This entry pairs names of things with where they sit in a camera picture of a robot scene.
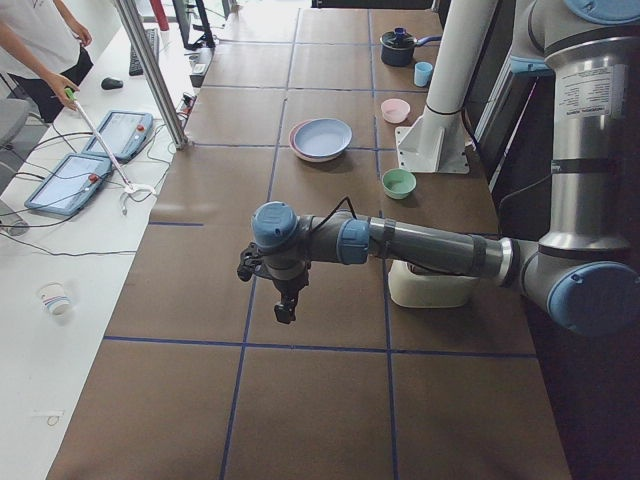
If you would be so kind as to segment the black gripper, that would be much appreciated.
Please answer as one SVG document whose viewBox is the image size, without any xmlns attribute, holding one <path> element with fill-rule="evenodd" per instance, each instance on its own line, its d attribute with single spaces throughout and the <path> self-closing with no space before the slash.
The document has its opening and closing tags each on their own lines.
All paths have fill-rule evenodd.
<svg viewBox="0 0 640 480">
<path fill-rule="evenodd" d="M 276 289 L 286 298 L 274 305 L 276 321 L 281 324 L 292 323 L 296 320 L 298 294 L 309 285 L 309 270 L 311 263 L 300 260 L 269 260 L 266 269 Z"/>
</svg>

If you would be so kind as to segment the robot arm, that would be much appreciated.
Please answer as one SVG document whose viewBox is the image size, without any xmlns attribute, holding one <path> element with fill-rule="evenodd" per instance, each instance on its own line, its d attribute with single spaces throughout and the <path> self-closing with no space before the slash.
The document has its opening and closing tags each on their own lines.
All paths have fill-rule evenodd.
<svg viewBox="0 0 640 480">
<path fill-rule="evenodd" d="M 490 278 L 517 289 L 562 327 L 615 332 L 639 316 L 639 276 L 622 263 L 628 242 L 615 224 L 621 134 L 639 60 L 635 1 L 520 1 L 514 71 L 555 76 L 551 215 L 538 241 L 489 240 L 355 214 L 341 200 L 326 217 L 299 216 L 283 202 L 252 216 L 254 239 L 238 277 L 271 280 L 278 321 L 295 318 L 313 262 L 391 258 L 437 274 Z"/>
</svg>

